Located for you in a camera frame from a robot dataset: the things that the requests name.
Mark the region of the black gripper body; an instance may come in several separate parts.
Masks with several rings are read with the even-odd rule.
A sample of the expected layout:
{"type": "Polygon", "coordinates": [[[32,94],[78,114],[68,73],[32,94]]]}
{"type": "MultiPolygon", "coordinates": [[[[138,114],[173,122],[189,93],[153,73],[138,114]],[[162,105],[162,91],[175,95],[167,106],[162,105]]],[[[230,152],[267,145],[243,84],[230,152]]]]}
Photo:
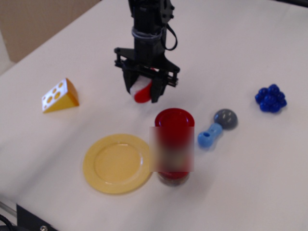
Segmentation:
{"type": "Polygon", "coordinates": [[[169,86],[178,83],[180,68],[165,57],[166,35],[154,40],[134,39],[134,48],[115,48],[115,66],[122,67],[123,62],[140,65],[140,73],[146,77],[169,77],[169,86]]]}

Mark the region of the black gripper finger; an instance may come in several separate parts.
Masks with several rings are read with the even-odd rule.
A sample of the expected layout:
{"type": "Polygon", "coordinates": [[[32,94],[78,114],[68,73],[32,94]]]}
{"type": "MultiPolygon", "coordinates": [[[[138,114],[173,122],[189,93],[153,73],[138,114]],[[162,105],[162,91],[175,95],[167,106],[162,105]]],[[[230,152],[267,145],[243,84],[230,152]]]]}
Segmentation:
{"type": "Polygon", "coordinates": [[[152,86],[150,88],[151,103],[158,102],[161,95],[164,94],[165,88],[169,83],[169,77],[155,77],[152,80],[152,86]]]}
{"type": "Polygon", "coordinates": [[[138,77],[140,76],[140,65],[133,64],[130,62],[123,62],[122,63],[122,71],[123,71],[123,78],[125,82],[125,87],[128,93],[130,93],[131,87],[135,84],[138,77]]]}

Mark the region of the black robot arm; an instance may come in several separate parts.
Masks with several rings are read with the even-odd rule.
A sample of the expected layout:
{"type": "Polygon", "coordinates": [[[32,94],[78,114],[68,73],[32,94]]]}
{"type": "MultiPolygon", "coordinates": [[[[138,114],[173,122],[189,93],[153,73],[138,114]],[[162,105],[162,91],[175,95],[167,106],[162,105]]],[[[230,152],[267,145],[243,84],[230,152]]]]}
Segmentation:
{"type": "Polygon", "coordinates": [[[169,0],[130,0],[134,48],[115,48],[115,65],[122,69],[126,90],[143,76],[151,80],[150,99],[158,102],[167,85],[175,87],[180,68],[165,57],[167,32],[174,6],[169,0]]]}

